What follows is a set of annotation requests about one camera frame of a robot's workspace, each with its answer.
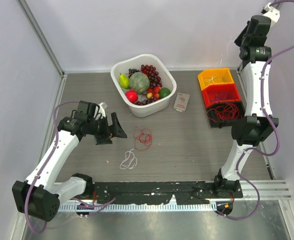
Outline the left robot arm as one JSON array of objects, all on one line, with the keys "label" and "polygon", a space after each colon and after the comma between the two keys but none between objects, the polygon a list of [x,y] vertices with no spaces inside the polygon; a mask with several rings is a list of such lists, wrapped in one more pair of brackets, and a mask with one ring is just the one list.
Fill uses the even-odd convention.
[{"label": "left robot arm", "polygon": [[87,200],[94,192],[92,177],[75,173],[55,185],[67,158],[82,138],[92,135],[97,145],[112,144],[112,138],[127,138],[116,112],[108,123],[105,103],[79,101],[70,116],[54,123],[54,139],[45,155],[24,181],[16,181],[12,193],[18,212],[45,222],[51,221],[61,204],[79,196]]}]

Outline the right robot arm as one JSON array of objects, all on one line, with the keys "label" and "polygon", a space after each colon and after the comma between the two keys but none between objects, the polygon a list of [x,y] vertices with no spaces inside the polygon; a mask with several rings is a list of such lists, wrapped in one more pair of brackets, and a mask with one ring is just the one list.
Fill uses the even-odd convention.
[{"label": "right robot arm", "polygon": [[271,27],[279,18],[277,12],[252,16],[234,41],[242,61],[240,75],[246,80],[246,110],[244,117],[232,126],[231,151],[212,184],[212,192],[219,198],[242,196],[240,174],[248,157],[279,124],[269,103],[272,50],[265,45]]}]

